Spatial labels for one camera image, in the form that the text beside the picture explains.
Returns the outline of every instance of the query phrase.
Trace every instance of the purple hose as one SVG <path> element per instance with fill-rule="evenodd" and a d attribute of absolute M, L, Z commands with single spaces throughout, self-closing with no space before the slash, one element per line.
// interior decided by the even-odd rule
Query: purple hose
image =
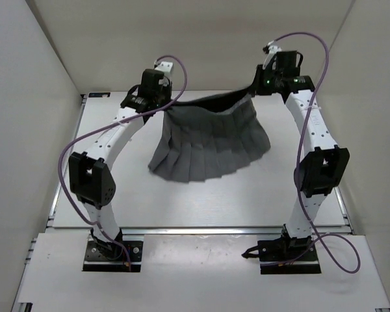
<path fill-rule="evenodd" d="M 285 34 L 283 36 L 280 36 L 279 38 L 275 39 L 274 41 L 277 42 L 277 41 L 279 41 L 281 39 L 284 39 L 284 38 L 290 37 L 290 36 L 294 36 L 294 35 L 297 35 L 297 34 L 302 34 L 302 35 L 310 36 L 310 37 L 313 37 L 313 38 L 317 39 L 324 46 L 324 50 L 325 50 L 324 70 L 322 72 L 322 75 L 320 76 L 320 79 L 319 79 L 316 87 L 315 87 L 315 91 L 313 92 L 313 94 L 311 96 L 311 101 L 309 102 L 309 106 L 307 108 L 307 112 L 306 112 L 306 116 L 305 116 L 305 120 L 304 120 L 304 126 L 302 128 L 302 132 L 300 133 L 299 148 L 298 148 L 298 153 L 296 155 L 296 173 L 295 173 L 295 177 L 294 177 L 295 181 L 299 182 L 299 179 L 300 179 L 300 176 L 299 176 L 300 154 L 301 154 L 301 151 L 302 151 L 302 147 L 304 145 L 305 134 L 306 134 L 306 127 L 307 127 L 307 123 L 309 121 L 309 117 L 311 116 L 313 101 L 315 100 L 317 92 L 318 92 L 318 90 L 319 90 L 319 88 L 320 88 L 320 86 L 321 86 L 321 84 L 322 84 L 322 82 L 323 82 L 323 80 L 325 78 L 326 72 L 328 71 L 328 64 L 330 62 L 330 52 L 329 52 L 328 46 L 326 45 L 325 41 L 320 36 L 317 36 L 317 35 L 315 35 L 315 34 L 313 34 L 311 32 L 302 32 L 302 31 L 294 32 L 294 33 L 291 32 L 289 34 Z M 292 263 L 292 262 L 296 261 L 297 259 L 301 258 L 301 256 L 303 256 L 317 241 L 320 240 L 320 243 L 323 245 L 323 247 L 325 248 L 325 250 L 328 253 L 328 255 L 330 255 L 332 261 L 341 270 L 343 270 L 344 272 L 349 273 L 349 274 L 357 273 L 359 271 L 359 269 L 361 268 L 361 259 L 359 257 L 359 254 L 358 254 L 358 251 L 357 251 L 356 247 L 348 239 L 346 239 L 345 237 L 343 237 L 343 236 L 341 236 L 339 234 L 327 233 L 327 234 L 321 235 L 318 232 L 317 227 L 314 225 L 312 219 L 310 218 L 309 214 L 307 213 L 307 211 L 305 209 L 305 205 L 304 205 L 304 202 L 302 200 L 302 195 L 301 195 L 301 192 L 300 192 L 299 183 L 296 183 L 296 191 L 298 193 L 298 199 L 299 199 L 300 207 L 302 208 L 302 211 L 304 212 L 305 217 L 309 221 L 309 224 L 311 224 L 311 227 L 312 227 L 313 231 L 315 232 L 315 234 L 317 236 L 317 239 L 315 239 L 313 241 L 313 243 L 307 248 L 307 250 L 303 254 L 301 254 L 299 257 L 297 257 L 296 259 L 292 259 L 292 260 L 289 260 L 289 261 L 281 261 L 281 262 L 277 262 L 277 263 L 269 263 L 268 265 L 284 265 L 284 264 L 287 264 L 287 263 Z M 327 236 L 339 237 L 340 239 L 343 239 L 344 241 L 346 241 L 351 246 L 351 248 L 354 250 L 354 252 L 356 253 L 356 256 L 357 256 L 357 268 L 355 270 L 348 270 L 348 269 L 344 268 L 338 262 L 338 260 L 336 260 L 336 258 L 331 253 L 331 250 L 328 248 L 328 246 L 322 240 L 322 238 L 327 237 Z"/>
<path fill-rule="evenodd" d="M 152 115 L 156 112 L 160 112 L 160 111 L 163 111 L 165 109 L 167 109 L 168 107 L 170 107 L 171 105 L 173 105 L 183 94 L 183 92 L 185 91 L 186 87 L 187 87 L 187 83 L 188 83 L 188 74 L 187 74 L 187 70 L 185 68 L 185 66 L 183 65 L 183 63 L 177 58 L 177 57 L 174 57 L 173 55 L 163 55 L 162 57 L 159 57 L 157 59 L 157 61 L 160 61 L 162 59 L 166 59 L 166 58 L 170 58 L 170 59 L 174 59 L 176 60 L 176 62 L 179 63 L 179 65 L 181 66 L 182 68 L 182 71 L 183 71 L 183 77 L 184 77 L 184 81 L 183 81 L 183 87 L 181 89 L 181 91 L 179 92 L 179 94 L 173 99 L 171 100 L 171 102 L 169 102 L 168 104 L 166 104 L 165 106 L 163 107 L 160 107 L 158 109 L 153 109 L 151 111 L 148 111 L 148 112 L 143 112 L 142 114 L 136 114 L 132 117 L 128 117 L 128 118 L 125 118 L 123 120 L 120 120 L 119 122 L 121 124 L 126 124 L 127 122 L 130 122 L 131 120 L 133 119 L 136 119 L 136 118 L 139 118 L 139 117 L 143 117 L 143 116 L 147 116 L 147 115 Z M 75 203 L 75 201 L 73 200 L 69 190 L 68 190 L 68 187 L 66 186 L 65 184 L 65 180 L 64 180 L 64 174 L 62 172 L 62 163 L 63 163 L 63 160 L 64 160 L 64 157 L 65 157 L 65 154 L 68 152 L 68 150 L 75 144 L 77 143 L 78 141 L 81 141 L 85 138 L 88 138 L 88 137 L 91 137 L 92 135 L 95 135 L 97 133 L 100 133 L 100 132 L 103 132 L 105 130 L 108 130 L 108 129 L 111 129 L 111 128 L 114 128 L 114 127 L 118 127 L 118 122 L 116 123 L 112 123 L 110 125 L 106 125 L 105 127 L 102 127 L 102 128 L 99 128 L 97 130 L 94 130 L 92 132 L 89 132 L 85 135 L 82 135 L 80 136 L 79 138 L 76 138 L 75 140 L 73 140 L 72 142 L 68 143 L 67 146 L 64 147 L 64 149 L 62 150 L 62 152 L 60 153 L 60 156 L 59 156 L 59 160 L 58 160 L 58 177 L 59 177 L 59 181 L 60 181 L 60 185 L 66 195 L 66 197 L 68 198 L 68 200 L 70 201 L 72 207 L 75 209 L 75 211 L 77 212 L 77 214 L 81 217 L 81 219 L 83 219 L 83 221 L 88 224 L 89 226 L 97 226 L 99 228 L 99 230 L 101 231 L 101 233 L 103 234 L 103 236 L 108 239 L 110 242 L 120 246 L 124 252 L 124 254 L 126 255 L 127 257 L 127 262 L 129 263 L 129 270 L 131 269 L 131 262 L 130 262 L 130 255 L 129 255 L 129 252 L 127 251 L 127 248 L 123 245 L 123 244 L 120 244 L 119 242 L 116 242 L 114 239 L 110 238 L 105 232 L 104 232 L 104 229 L 101 227 L 101 224 L 97 221 L 97 222 L 91 222 L 89 221 L 86 216 L 81 212 L 80 208 L 77 206 L 77 204 Z"/>

